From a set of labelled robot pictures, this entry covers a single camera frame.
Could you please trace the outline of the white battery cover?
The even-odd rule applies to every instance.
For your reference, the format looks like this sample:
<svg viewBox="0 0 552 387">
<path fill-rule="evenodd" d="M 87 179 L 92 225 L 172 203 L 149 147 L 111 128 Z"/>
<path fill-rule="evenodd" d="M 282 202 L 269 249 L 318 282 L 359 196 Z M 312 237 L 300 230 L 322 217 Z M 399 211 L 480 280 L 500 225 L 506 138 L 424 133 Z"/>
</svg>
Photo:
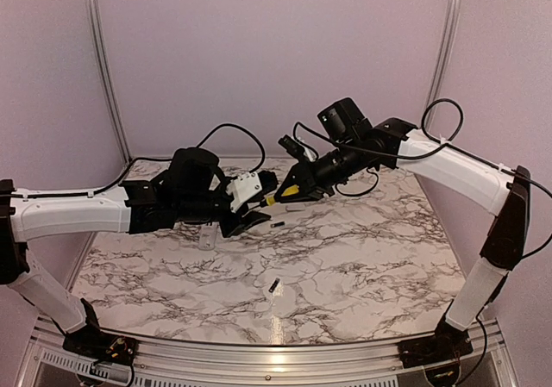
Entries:
<svg viewBox="0 0 552 387">
<path fill-rule="evenodd" d="M 299 212 L 299 211 L 303 211 L 303 210 L 304 210 L 303 207 L 295 207 L 295 206 L 286 206 L 285 209 L 286 209 L 286 211 L 288 211 L 288 212 Z"/>
</svg>

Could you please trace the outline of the yellow handled screwdriver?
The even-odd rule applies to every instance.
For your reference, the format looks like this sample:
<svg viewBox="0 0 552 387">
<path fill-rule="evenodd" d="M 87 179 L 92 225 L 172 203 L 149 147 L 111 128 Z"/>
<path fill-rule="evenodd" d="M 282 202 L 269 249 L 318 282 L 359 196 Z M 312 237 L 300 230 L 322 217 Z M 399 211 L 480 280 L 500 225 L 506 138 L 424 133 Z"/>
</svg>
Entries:
<svg viewBox="0 0 552 387">
<path fill-rule="evenodd" d="M 273 206 L 274 204 L 281 203 L 284 198 L 293 197 L 293 196 L 297 195 L 298 193 L 299 193 L 299 187 L 297 185 L 287 187 L 280 194 L 273 194 L 271 196 L 263 198 L 256 205 L 256 208 L 265 208 L 265 207 Z"/>
</svg>

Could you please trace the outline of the white remote control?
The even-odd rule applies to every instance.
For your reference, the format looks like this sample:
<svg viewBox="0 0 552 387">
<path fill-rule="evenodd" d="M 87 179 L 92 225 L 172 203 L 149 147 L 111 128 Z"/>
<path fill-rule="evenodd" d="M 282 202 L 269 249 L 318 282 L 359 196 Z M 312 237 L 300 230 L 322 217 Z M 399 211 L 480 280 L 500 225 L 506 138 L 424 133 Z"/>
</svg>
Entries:
<svg viewBox="0 0 552 387">
<path fill-rule="evenodd" d="M 218 225 L 216 223 L 204 224 L 199 229 L 198 247 L 200 250 L 210 251 L 216 247 Z"/>
</svg>

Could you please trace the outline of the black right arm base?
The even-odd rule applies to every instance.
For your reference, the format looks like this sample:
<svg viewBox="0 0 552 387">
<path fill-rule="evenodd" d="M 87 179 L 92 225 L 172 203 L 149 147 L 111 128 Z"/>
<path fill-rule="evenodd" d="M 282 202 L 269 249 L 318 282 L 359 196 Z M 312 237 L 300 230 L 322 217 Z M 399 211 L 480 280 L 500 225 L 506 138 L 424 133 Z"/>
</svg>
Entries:
<svg viewBox="0 0 552 387">
<path fill-rule="evenodd" d="M 459 359 L 474 351 L 467 331 L 454 334 L 432 334 L 398 343 L 398 355 L 404 368 Z"/>
</svg>

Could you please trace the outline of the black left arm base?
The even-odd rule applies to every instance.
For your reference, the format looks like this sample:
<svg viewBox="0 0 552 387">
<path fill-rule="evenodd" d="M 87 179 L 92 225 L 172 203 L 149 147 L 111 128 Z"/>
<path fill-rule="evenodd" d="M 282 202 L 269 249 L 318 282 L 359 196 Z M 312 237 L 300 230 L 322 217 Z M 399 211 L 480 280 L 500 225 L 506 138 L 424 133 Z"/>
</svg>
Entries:
<svg viewBox="0 0 552 387">
<path fill-rule="evenodd" d="M 119 365 L 133 364 L 137 346 L 135 338 L 104 332 L 73 333 L 67 335 L 63 342 L 63 348 L 68 352 Z"/>
</svg>

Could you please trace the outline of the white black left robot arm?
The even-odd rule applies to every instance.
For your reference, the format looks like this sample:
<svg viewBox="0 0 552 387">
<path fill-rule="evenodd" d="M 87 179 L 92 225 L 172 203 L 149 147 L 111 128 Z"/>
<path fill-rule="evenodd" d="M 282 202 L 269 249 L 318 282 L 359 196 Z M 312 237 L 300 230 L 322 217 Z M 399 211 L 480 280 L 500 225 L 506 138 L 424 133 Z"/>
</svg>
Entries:
<svg viewBox="0 0 552 387">
<path fill-rule="evenodd" d="M 144 234 L 176 223 L 218 224 L 237 236 L 268 220 L 249 209 L 277 188 L 273 172 L 224 174 L 219 158 L 199 147 L 179 149 L 151 180 L 119 180 L 100 190 L 45 192 L 1 182 L 1 283 L 50 316 L 92 357 L 109 349 L 92 306 L 70 294 L 28 251 L 37 238 L 84 232 Z"/>
</svg>

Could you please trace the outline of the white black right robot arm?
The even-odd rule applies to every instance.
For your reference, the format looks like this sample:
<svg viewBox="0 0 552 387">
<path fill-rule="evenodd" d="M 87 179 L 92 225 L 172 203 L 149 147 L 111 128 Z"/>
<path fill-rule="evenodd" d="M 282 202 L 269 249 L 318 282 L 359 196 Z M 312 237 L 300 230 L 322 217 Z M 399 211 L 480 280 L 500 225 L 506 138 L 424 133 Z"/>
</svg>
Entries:
<svg viewBox="0 0 552 387">
<path fill-rule="evenodd" d="M 446 359 L 461 344 L 479 312 L 498 295 L 508 274 L 524 256 L 530 214 L 530 174 L 486 162 L 438 140 L 424 126 L 389 118 L 373 125 L 349 98 L 321 111 L 318 120 L 334 150 L 313 161 L 298 140 L 285 135 L 279 144 L 296 159 L 275 195 L 278 203 L 312 202 L 331 196 L 335 187 L 363 170 L 402 168 L 467 197 L 492 214 L 494 221 L 480 257 L 444 313 L 427 351 Z"/>
</svg>

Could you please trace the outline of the right aluminium corner post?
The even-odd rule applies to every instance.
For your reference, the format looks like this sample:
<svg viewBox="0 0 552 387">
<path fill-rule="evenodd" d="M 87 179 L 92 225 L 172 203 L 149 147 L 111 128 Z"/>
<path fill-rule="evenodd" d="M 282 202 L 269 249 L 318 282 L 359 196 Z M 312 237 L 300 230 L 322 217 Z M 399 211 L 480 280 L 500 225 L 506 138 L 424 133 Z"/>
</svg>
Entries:
<svg viewBox="0 0 552 387">
<path fill-rule="evenodd" d="M 455 34 L 458 28 L 460 12 L 461 0 L 448 0 L 445 20 L 442 28 L 441 42 L 437 51 L 436 66 L 426 100 L 427 105 L 430 105 L 440 95 L 445 73 L 447 71 L 455 43 Z"/>
</svg>

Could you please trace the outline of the aluminium corner post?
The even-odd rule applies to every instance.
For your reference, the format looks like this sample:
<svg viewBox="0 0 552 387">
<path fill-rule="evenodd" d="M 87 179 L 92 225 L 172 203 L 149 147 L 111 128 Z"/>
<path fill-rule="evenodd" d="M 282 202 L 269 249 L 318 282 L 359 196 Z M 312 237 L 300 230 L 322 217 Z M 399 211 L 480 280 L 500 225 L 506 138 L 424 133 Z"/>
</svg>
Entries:
<svg viewBox="0 0 552 387">
<path fill-rule="evenodd" d="M 91 28 L 91 38 L 96 56 L 97 69 L 102 85 L 105 102 L 107 105 L 109 119 L 113 128 L 116 144 L 124 162 L 129 162 L 131 152 L 128 140 L 124 132 L 122 117 L 120 114 L 118 101 L 116 99 L 115 88 L 113 85 L 110 65 L 107 55 L 107 49 L 104 41 L 104 32 L 102 28 L 101 12 L 98 0 L 85 0 L 88 20 Z"/>
<path fill-rule="evenodd" d="M 442 28 L 441 42 L 437 51 L 436 66 L 426 100 L 427 105 L 430 105 L 440 95 L 445 73 L 447 71 L 455 43 L 455 34 L 458 28 L 460 12 L 461 0 L 448 0 L 445 20 Z"/>
</svg>

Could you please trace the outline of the aluminium table front rail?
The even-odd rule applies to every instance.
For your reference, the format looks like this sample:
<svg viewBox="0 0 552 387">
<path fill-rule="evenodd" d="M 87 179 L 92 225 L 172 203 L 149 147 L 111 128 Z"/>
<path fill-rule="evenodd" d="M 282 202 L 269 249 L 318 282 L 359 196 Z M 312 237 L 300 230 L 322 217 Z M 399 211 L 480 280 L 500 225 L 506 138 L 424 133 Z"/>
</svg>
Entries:
<svg viewBox="0 0 552 387">
<path fill-rule="evenodd" d="M 348 344 L 263 346 L 158 339 L 137 335 L 132 367 L 99 364 L 65 351 L 51 321 L 39 317 L 16 379 L 18 386 L 426 386 L 428 377 L 458 365 L 466 386 L 517 386 L 496 321 L 473 325 L 473 352 L 459 359 L 406 368 L 402 338 Z"/>
</svg>

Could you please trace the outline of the left aluminium corner post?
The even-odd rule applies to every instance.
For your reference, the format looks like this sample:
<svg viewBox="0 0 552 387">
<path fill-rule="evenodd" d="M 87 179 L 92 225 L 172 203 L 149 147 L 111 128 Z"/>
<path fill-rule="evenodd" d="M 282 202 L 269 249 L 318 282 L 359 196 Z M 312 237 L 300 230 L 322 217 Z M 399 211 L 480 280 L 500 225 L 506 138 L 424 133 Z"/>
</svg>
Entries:
<svg viewBox="0 0 552 387">
<path fill-rule="evenodd" d="M 107 49 L 104 41 L 104 32 L 102 28 L 101 12 L 98 0 L 85 0 L 88 20 L 91 28 L 91 38 L 96 56 L 97 69 L 102 85 L 105 102 L 107 105 L 109 119 L 113 128 L 116 144 L 124 162 L 129 162 L 131 152 L 128 140 L 124 132 L 122 117 L 120 114 L 118 101 L 116 99 L 115 88 L 113 85 L 110 65 L 107 55 Z"/>
</svg>

